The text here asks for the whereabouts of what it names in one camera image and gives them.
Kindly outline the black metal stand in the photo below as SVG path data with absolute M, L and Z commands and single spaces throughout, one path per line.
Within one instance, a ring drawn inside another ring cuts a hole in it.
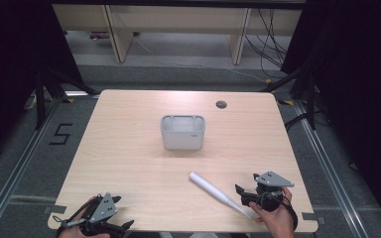
M 47 112 L 45 106 L 45 90 L 49 92 L 54 99 L 67 98 L 66 93 L 62 88 L 63 83 L 68 83 L 74 87 L 81 89 L 88 95 L 98 95 L 99 91 L 87 86 L 83 81 L 79 73 L 75 76 L 70 76 L 61 70 L 42 66 L 35 75 L 36 83 L 36 99 L 37 99 L 37 125 L 36 129 L 40 129 L 46 119 Z
M 313 70 L 310 66 L 302 65 L 300 68 L 291 72 L 284 78 L 269 84 L 262 92 L 272 92 L 279 87 L 294 81 L 290 96 L 292 99 L 300 99 L 303 95 L 307 97 L 307 111 L 298 115 L 296 118 L 290 120 L 285 124 L 286 130 L 289 130 L 296 122 L 306 119 L 308 124 L 314 130 L 315 125 L 315 77 Z

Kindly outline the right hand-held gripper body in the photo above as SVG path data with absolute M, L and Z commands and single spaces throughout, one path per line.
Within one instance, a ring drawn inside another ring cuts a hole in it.
M 283 187 L 294 187 L 295 185 L 279 176 L 278 174 L 268 171 L 259 175 L 256 192 L 259 200 L 258 204 L 266 211 L 276 210 L 283 202 L 284 193 Z

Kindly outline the person's left hand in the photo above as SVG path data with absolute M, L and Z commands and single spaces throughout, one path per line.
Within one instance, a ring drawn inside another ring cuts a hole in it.
M 73 217 L 73 220 L 78 220 L 81 218 L 85 211 L 85 205 L 89 205 L 89 202 L 86 202 L 81 206 L 81 210 L 75 213 L 75 216 Z M 85 236 L 82 231 L 79 229 L 78 226 L 74 226 L 68 229 L 64 229 L 58 238 L 110 238 L 110 235 L 107 233 L 97 234 L 94 236 Z

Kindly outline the grey plastic holder box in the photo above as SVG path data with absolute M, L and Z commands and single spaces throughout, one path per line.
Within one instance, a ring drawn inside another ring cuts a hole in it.
M 200 115 L 165 115 L 160 130 L 167 150 L 200 150 L 203 147 L 205 120 Z

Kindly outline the dark curtain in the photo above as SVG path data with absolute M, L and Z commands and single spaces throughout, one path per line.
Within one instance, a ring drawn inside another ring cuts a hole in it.
M 282 71 L 302 65 L 325 24 L 316 85 L 351 160 L 381 206 L 381 0 L 307 0 Z
M 52 0 L 0 0 L 0 144 L 37 81 L 61 95 L 83 86 Z

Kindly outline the aluminium floor rail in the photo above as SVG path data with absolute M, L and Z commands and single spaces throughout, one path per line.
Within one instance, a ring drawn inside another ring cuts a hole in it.
M 308 111 L 300 100 L 295 101 L 295 109 L 299 116 L 302 116 L 302 125 L 308 136 L 309 141 L 316 153 L 318 162 L 329 183 L 333 195 L 339 205 L 339 208 L 353 234 L 354 238 L 370 238 L 362 219 L 357 212 L 353 202 L 349 198 L 334 166 L 331 164 L 329 156 L 318 137 L 317 131 L 308 120 Z
M 0 190 L 0 218 L 2 217 L 12 194 L 18 187 L 25 171 L 27 170 L 35 152 L 37 151 L 40 142 L 42 141 L 47 128 L 53 118 L 56 110 L 60 107 L 62 101 L 60 99 L 53 99 L 49 108 L 45 112 L 45 119 L 42 124 L 34 131 L 27 146 L 17 161 L 14 169 L 6 179 L 3 187 Z

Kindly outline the beige wooden desk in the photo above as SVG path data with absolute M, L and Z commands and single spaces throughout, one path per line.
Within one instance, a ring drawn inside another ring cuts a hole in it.
M 232 62 L 239 64 L 245 36 L 290 36 L 301 16 L 299 10 L 255 8 L 74 4 L 55 4 L 53 8 L 65 31 L 106 32 L 118 62 L 125 61 L 132 34 L 139 32 L 226 35 Z

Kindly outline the person's right hand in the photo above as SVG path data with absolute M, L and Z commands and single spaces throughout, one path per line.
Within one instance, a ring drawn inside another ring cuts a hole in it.
M 264 223 L 273 238 L 295 237 L 293 217 L 284 205 L 271 212 L 265 211 L 256 202 L 250 202 L 249 206 L 258 215 L 255 221 Z

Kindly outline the grey tape strip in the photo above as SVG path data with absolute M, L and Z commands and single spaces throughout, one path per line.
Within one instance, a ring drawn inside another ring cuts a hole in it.
M 326 221 L 324 217 L 317 216 L 315 213 L 302 212 L 304 220 L 316 221 L 319 225 L 325 225 Z
M 45 214 L 51 214 L 51 213 L 64 214 L 65 211 L 66 211 L 66 207 L 60 206 L 60 205 L 49 205 L 49 206 L 46 206 L 43 210 Z

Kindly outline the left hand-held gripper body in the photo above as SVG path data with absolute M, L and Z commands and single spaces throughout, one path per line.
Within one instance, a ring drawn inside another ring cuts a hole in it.
M 115 203 L 111 199 L 111 194 L 107 192 L 104 196 L 98 195 L 85 208 L 81 218 L 83 222 L 79 224 L 79 229 L 85 236 L 94 236 L 107 233 L 111 237 L 122 237 L 125 232 L 116 232 L 114 224 L 108 220 L 117 214 Z

